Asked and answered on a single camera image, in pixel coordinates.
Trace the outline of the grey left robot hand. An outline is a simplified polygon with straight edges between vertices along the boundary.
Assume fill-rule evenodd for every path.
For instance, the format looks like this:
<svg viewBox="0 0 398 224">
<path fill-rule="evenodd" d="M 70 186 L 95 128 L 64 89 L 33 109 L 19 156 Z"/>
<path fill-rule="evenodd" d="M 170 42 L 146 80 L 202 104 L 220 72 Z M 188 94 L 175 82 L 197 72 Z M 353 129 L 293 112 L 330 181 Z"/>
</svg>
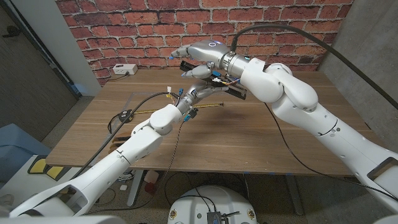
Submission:
<svg viewBox="0 0 398 224">
<path fill-rule="evenodd" d="M 228 86 L 213 87 L 207 82 L 196 82 L 181 97 L 176 107 L 179 109 L 181 114 L 187 114 L 195 104 L 200 102 L 202 99 L 221 91 L 229 90 Z"/>
</svg>

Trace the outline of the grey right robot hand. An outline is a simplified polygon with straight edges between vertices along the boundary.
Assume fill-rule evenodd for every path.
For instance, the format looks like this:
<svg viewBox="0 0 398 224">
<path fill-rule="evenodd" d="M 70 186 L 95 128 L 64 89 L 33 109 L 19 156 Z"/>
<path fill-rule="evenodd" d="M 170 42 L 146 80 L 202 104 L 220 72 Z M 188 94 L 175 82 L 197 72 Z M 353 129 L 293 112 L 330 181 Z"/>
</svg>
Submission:
<svg viewBox="0 0 398 224">
<path fill-rule="evenodd" d="M 215 40 L 202 40 L 189 45 L 183 45 L 171 53 L 172 57 L 193 58 L 206 62 L 185 72 L 183 77 L 208 78 L 212 70 L 224 70 L 233 77 L 240 77 L 249 63 L 243 55 L 236 54 Z"/>
</svg>

